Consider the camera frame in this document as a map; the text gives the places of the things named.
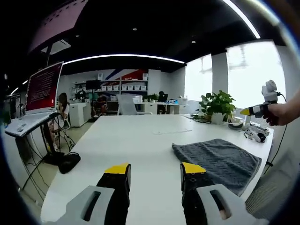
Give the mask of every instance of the ceiling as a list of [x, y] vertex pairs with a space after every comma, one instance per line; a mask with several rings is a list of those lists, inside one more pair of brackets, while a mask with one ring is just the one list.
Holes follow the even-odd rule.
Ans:
[[[72, 30], [63, 32], [28, 53], [39, 21], [64, 5], [63, 1], [37, 3], [39, 12], [24, 13], [17, 29], [12, 31], [17, 41], [8, 45], [5, 73], [9, 90], [13, 90], [38, 69], [46, 66], [46, 54], [41, 50], [64, 39], [71, 47], [53, 54], [49, 64], [103, 54], [144, 54], [189, 62], [206, 54], [223, 52], [227, 47], [254, 41], [256, 38], [241, 18], [222, 0], [185, 1], [181, 4], [147, 2], [108, 3], [89, 0]], [[278, 32], [243, 1], [235, 1], [246, 14], [262, 39], [273, 39], [283, 45]], [[64, 65], [62, 74], [84, 71], [128, 68], [159, 69], [172, 72], [184, 66], [165, 60], [110, 57]]]

